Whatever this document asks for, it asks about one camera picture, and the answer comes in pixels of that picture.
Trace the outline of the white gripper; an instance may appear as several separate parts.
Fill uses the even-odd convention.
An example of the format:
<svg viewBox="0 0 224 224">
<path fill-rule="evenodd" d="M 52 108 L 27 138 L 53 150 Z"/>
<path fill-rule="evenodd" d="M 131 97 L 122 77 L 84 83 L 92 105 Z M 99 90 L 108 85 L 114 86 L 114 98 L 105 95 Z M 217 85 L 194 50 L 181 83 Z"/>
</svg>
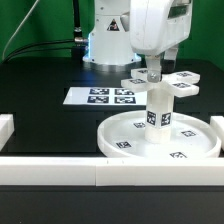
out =
<svg viewBox="0 0 224 224">
<path fill-rule="evenodd" d="M 129 11 L 120 16 L 132 50 L 153 55 L 145 57 L 149 82 L 162 79 L 159 54 L 165 51 L 165 60 L 176 60 L 177 44 L 190 34 L 192 8 L 193 0 L 130 0 Z"/>
</svg>

